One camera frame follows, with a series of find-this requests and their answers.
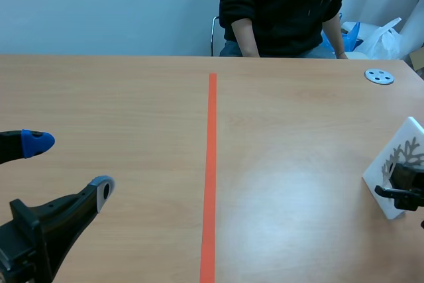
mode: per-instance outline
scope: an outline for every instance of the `gray round plate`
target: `gray round plate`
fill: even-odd
[[[379,69],[369,69],[365,71],[365,78],[369,79],[371,82],[389,85],[395,82],[395,77],[392,76],[389,72]]]

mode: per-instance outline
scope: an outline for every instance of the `hand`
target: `hand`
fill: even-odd
[[[337,58],[338,59],[349,60],[349,58],[347,57],[346,53],[344,53],[344,52],[342,52],[340,54],[337,54]]]

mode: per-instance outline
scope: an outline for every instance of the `white plastic bag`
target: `white plastic bag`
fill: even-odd
[[[401,58],[402,36],[393,29],[402,19],[396,18],[378,28],[354,51],[361,52],[373,60],[396,60]]]

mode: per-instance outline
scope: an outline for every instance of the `black hoodie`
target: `black hoodie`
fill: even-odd
[[[322,42],[322,22],[339,12],[342,0],[221,0],[225,39],[236,41],[231,24],[252,20],[261,55],[295,56]]]

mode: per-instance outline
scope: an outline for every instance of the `red tape strip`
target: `red tape strip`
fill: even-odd
[[[200,283],[215,283],[215,214],[217,195],[217,75],[209,74],[207,142]]]

